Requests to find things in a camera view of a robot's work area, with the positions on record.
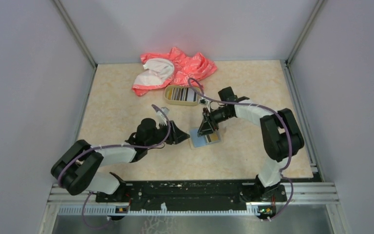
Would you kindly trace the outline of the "cream oval card tray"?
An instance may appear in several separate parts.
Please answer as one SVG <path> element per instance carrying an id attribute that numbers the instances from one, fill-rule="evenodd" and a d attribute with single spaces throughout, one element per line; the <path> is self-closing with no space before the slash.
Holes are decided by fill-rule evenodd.
<path id="1" fill-rule="evenodd" d="M 197 87 L 183 87 L 179 85 L 169 85 L 164 90 L 164 100 L 171 105 L 197 106 L 200 97 L 196 91 Z"/>

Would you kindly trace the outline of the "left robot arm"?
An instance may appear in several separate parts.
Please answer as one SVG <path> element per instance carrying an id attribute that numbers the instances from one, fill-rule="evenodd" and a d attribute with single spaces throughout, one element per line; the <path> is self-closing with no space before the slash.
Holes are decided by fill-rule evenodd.
<path id="1" fill-rule="evenodd" d="M 143 119 L 124 144 L 92 146 L 81 139 L 76 141 L 52 166 L 51 175 L 70 195 L 84 191 L 107 194 L 113 201 L 122 201 L 127 194 L 126 183 L 116 173 L 102 173 L 100 167 L 135 163 L 148 150 L 162 144 L 176 145 L 189 139 L 174 121 L 157 124 L 152 118 Z"/>

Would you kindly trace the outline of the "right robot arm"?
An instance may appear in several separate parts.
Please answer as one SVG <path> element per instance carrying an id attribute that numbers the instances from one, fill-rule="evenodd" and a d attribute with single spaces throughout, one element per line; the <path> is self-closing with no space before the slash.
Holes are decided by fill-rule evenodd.
<path id="1" fill-rule="evenodd" d="M 238 97 L 231 87 L 218 92 L 221 107 L 203 109 L 203 121 L 198 128 L 199 137 L 208 136 L 219 129 L 219 124 L 230 118 L 245 119 L 260 127 L 268 159 L 256 176 L 255 196 L 267 201 L 274 194 L 274 186 L 281 181 L 281 173 L 291 162 L 291 157 L 304 147 L 304 138 L 293 112 L 284 108 L 274 111 L 256 105 L 248 97 Z"/>

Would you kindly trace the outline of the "gold credit card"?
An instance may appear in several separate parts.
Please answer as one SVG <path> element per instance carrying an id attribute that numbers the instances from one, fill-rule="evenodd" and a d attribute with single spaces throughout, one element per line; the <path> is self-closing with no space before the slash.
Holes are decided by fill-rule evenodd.
<path id="1" fill-rule="evenodd" d="M 212 134 L 206 135 L 205 140 L 207 144 L 213 144 L 213 143 L 219 142 L 221 139 L 218 133 L 212 133 Z"/>

